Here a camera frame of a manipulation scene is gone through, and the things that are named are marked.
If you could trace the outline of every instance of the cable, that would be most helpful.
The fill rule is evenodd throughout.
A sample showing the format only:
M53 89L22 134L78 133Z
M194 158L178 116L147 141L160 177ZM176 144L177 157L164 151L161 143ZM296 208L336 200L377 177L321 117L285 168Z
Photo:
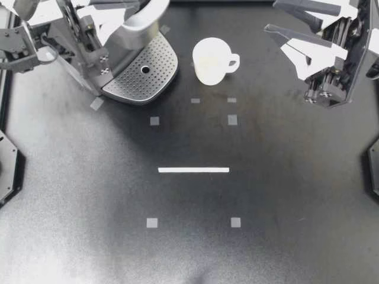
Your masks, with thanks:
M59 52L55 49L55 47L50 44L48 41L47 41L47 36L46 36L46 33L43 33L41 35L41 42L46 45L46 46L49 46L55 53L54 55L54 58L52 60L48 60L48 61L44 61L44 60L40 60L40 64L41 65L48 65L48 64L51 64L53 63L55 60L58 59L58 56L59 56Z

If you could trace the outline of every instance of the drip tray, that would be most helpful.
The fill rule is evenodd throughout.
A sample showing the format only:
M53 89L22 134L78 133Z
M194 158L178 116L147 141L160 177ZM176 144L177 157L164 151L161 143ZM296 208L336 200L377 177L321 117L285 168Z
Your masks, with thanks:
M115 79L103 87L105 95L121 102L144 105L154 100L175 77L178 57L159 33Z

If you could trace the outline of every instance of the white tape marker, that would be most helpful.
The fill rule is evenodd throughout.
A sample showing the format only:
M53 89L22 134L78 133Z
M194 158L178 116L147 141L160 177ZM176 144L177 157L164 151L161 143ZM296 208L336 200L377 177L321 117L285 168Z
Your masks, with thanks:
M159 173L229 173L228 167L159 167Z

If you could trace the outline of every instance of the black tabletop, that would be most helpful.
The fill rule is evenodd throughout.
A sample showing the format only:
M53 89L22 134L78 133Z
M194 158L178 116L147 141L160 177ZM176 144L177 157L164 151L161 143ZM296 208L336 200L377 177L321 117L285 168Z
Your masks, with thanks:
M180 71L144 107L93 110L58 63L16 75L7 135L27 162L0 210L0 283L378 283L364 155L379 134L375 86L333 110L304 103L267 23L308 32L264 4L171 6L161 24ZM213 87L191 66L205 37L241 56ZM213 166L230 173L158 173Z

